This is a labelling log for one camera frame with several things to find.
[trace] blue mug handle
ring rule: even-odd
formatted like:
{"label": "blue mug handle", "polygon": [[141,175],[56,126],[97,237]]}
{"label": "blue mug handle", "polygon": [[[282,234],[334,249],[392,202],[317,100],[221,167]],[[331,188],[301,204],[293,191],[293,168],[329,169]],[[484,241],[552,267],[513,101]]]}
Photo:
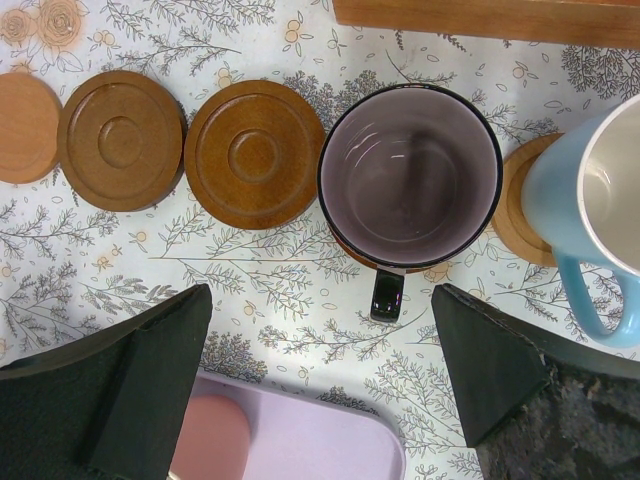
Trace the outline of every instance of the blue mug handle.
{"label": "blue mug handle", "polygon": [[580,271],[580,261],[558,250],[553,251],[553,256],[573,315],[584,332],[607,347],[628,348],[640,344],[640,279],[620,270],[613,272],[620,285],[624,306],[620,323],[610,331],[593,306]]}

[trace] floral tablecloth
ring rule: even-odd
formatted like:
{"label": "floral tablecloth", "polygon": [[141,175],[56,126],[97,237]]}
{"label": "floral tablecloth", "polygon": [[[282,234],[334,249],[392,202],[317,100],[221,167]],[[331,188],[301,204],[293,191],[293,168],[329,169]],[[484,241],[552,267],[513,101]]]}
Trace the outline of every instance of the floral tablecloth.
{"label": "floral tablecloth", "polygon": [[[343,27],[329,0],[5,0],[0,8],[0,72],[31,72],[63,102],[91,76],[122,68],[164,85],[192,118],[219,89],[266,78],[302,94],[329,128],[376,89],[431,82],[482,110],[507,154],[640,91],[635,51]],[[410,275],[401,319],[387,326],[367,317],[374,272],[336,245],[317,203],[285,226],[241,231],[211,218],[184,178],[153,208],[115,214],[84,202],[56,168],[40,182],[0,185],[0,245],[0,364],[206,282],[215,311],[203,368],[378,413],[405,443],[410,479],[481,477],[463,447],[439,347],[435,284],[453,282],[599,348],[577,326],[556,271],[518,259],[491,228],[451,261]],[[614,325],[614,279],[595,267],[586,275]]]}

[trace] light wooden coaster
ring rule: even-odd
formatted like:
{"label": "light wooden coaster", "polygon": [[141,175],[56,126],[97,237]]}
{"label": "light wooden coaster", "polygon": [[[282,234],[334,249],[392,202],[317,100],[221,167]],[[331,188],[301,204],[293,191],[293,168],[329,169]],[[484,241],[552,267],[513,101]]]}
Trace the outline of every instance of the light wooden coaster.
{"label": "light wooden coaster", "polygon": [[42,80],[0,75],[0,181],[30,183],[53,169],[61,108]]}
{"label": "light wooden coaster", "polygon": [[522,145],[507,158],[500,203],[491,220],[493,229],[509,250],[528,262],[545,267],[556,266],[551,246],[527,222],[522,212],[520,196],[531,166],[561,136],[561,133],[554,133],[538,137]]}

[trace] pink tray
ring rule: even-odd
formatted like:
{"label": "pink tray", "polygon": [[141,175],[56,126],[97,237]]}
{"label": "pink tray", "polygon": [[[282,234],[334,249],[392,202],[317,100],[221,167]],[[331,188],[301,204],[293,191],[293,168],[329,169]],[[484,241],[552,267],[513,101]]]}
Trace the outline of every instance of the pink tray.
{"label": "pink tray", "polygon": [[402,480],[404,450],[376,416],[199,372],[191,395],[235,400],[251,425],[244,480]]}

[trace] dark wooden coaster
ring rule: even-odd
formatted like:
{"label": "dark wooden coaster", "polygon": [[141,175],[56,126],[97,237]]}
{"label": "dark wooden coaster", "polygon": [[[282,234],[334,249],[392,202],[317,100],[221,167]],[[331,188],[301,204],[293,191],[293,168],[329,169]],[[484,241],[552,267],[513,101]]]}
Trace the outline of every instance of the dark wooden coaster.
{"label": "dark wooden coaster", "polygon": [[42,80],[26,73],[0,75],[0,180],[34,182],[53,169],[60,109]]}
{"label": "dark wooden coaster", "polygon": [[561,136],[561,133],[554,133],[538,137],[522,145],[507,158],[500,203],[491,220],[493,229],[509,250],[530,263],[545,267],[556,266],[551,246],[527,222],[520,196],[524,179],[536,159]]}
{"label": "dark wooden coaster", "polygon": [[325,138],[313,108],[293,90],[251,80],[216,93],[187,134],[187,179],[202,206],[238,228],[272,228],[316,196]]}
{"label": "dark wooden coaster", "polygon": [[128,212],[159,202],[181,170],[186,122],[171,94],[133,72],[101,73],[62,110],[60,164],[87,202]]}

